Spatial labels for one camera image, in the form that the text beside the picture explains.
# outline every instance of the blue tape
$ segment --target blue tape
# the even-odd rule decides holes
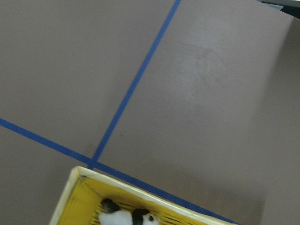
[[[72,157],[74,159],[77,159],[78,161],[83,162],[85,164],[88,164],[91,161],[90,158],[88,158],[88,157],[86,157],[86,156],[84,156],[84,155],[82,155],[82,154],[80,154],[80,153],[78,153],[76,151],[68,149],[68,148],[66,148],[66,147],[64,147],[64,146],[62,146],[60,144],[57,144],[57,143],[55,143],[53,141],[50,141],[50,140],[48,140],[48,139],[46,139],[44,137],[41,137],[41,136],[39,136],[39,135],[31,132],[31,131],[28,131],[28,130],[26,130],[24,128],[21,128],[21,127],[15,125],[15,124],[13,124],[11,122],[8,122],[8,121],[6,121],[4,119],[1,119],[1,118],[0,118],[0,125],[3,126],[3,127],[5,127],[5,128],[7,128],[7,129],[9,129],[9,130],[11,130],[11,131],[14,131],[14,132],[16,132],[16,133],[18,133],[20,135],[23,135],[23,136],[25,136],[25,137],[27,137],[29,139],[32,139],[32,140],[34,140],[34,141],[36,141],[36,142],[38,142],[40,144],[43,144],[43,145],[45,145],[45,146],[47,146],[49,148],[57,150],[60,153],[63,153],[65,155],[67,155],[67,156],[70,156],[70,157]]]
[[[118,171],[116,169],[113,169],[113,168],[111,168],[111,167],[109,167],[107,165],[104,165],[104,164],[100,163],[100,162],[95,163],[95,168],[97,168],[97,169],[99,169],[99,170],[101,170],[101,171],[103,171],[105,173],[108,173],[108,174],[110,174],[110,175],[112,175],[112,176],[114,176],[114,177],[116,177],[118,179],[121,179],[121,180],[123,180],[123,181],[125,181],[127,183],[130,183],[130,184],[132,184],[132,185],[134,185],[134,186],[136,186],[138,188],[141,188],[141,189],[143,189],[145,191],[148,191],[148,192],[150,192],[150,193],[152,193],[154,195],[157,195],[157,196],[159,196],[161,198],[167,199],[167,200],[169,200],[169,201],[171,201],[171,202],[173,202],[175,204],[181,205],[181,206],[183,206],[183,207],[185,207],[187,209],[190,209],[192,211],[199,212],[199,213],[202,213],[204,215],[211,216],[211,217],[214,217],[214,218],[218,218],[218,219],[221,219],[221,220],[229,222],[229,223],[237,224],[237,223],[233,222],[232,220],[229,220],[229,219],[227,219],[227,218],[225,218],[223,216],[220,216],[220,215],[218,215],[218,214],[216,214],[214,212],[211,212],[211,211],[206,210],[206,209],[204,209],[204,208],[202,208],[200,206],[192,204],[192,203],[190,203],[190,202],[188,202],[188,201],[186,201],[186,200],[184,200],[182,198],[174,196],[174,195],[172,195],[172,194],[170,194],[170,193],[168,193],[166,191],[163,191],[163,190],[161,190],[161,189],[159,189],[157,187],[154,187],[154,186],[152,186],[150,184],[147,184],[147,183],[145,183],[145,182],[143,182],[143,181],[141,181],[141,180],[139,180],[137,178],[129,176],[129,175],[123,173],[123,172],[120,172],[120,171]]]
[[[100,158],[100,156],[103,152],[103,149],[105,148],[109,138],[111,137],[111,135],[113,133],[113,130],[115,129],[121,115],[124,112],[125,107],[127,106],[133,92],[135,91],[136,86],[138,85],[143,73],[145,72],[145,70],[146,70],[146,68],[147,68],[154,52],[156,51],[156,49],[157,49],[157,47],[158,47],[165,31],[167,30],[167,28],[168,28],[168,26],[169,26],[169,24],[170,24],[170,22],[171,22],[171,20],[174,16],[176,10],[177,10],[180,2],[181,2],[181,0],[176,0],[174,2],[170,12],[168,13],[168,16],[166,17],[162,27],[160,28],[156,38],[154,39],[154,41],[152,43],[151,48],[149,49],[144,61],[142,62],[141,67],[137,71],[137,74],[135,75],[135,77],[134,77],[131,85],[129,86],[129,89],[127,90],[127,92],[126,92],[126,94],[125,94],[125,96],[124,96],[117,112],[115,113],[111,123],[109,124],[109,126],[108,126],[108,128],[107,128],[107,130],[106,130],[106,132],[105,132],[105,134],[104,134],[104,136],[103,136],[103,138],[102,138],[102,140],[99,144],[99,146],[97,147],[97,149],[96,149],[96,151],[93,155],[93,158],[92,158],[93,161],[91,161],[91,163],[88,165],[89,169],[93,169],[94,165],[95,165],[95,162],[99,160],[99,158]]]

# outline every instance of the black and white stuffed toy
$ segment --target black and white stuffed toy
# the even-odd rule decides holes
[[[132,213],[121,210],[111,199],[104,199],[104,212],[99,214],[101,225],[159,225],[160,219],[155,218],[148,210],[136,209]]]

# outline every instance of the panda plush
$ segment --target panda plush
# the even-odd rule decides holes
[[[104,199],[104,212],[99,214],[101,225],[159,225],[160,219],[156,218],[148,210],[136,209],[132,213],[121,210],[111,199]]]

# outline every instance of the yellow basket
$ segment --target yellow basket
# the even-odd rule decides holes
[[[161,219],[160,225],[232,225],[80,166],[71,171],[49,225],[99,225],[103,198],[128,211],[146,208]]]

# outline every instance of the gray floor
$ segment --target gray floor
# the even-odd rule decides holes
[[[165,1],[1,1],[0,118],[92,157]],[[243,225],[300,221],[300,21],[183,0],[100,162]],[[1,224],[47,224],[84,164],[0,127]]]

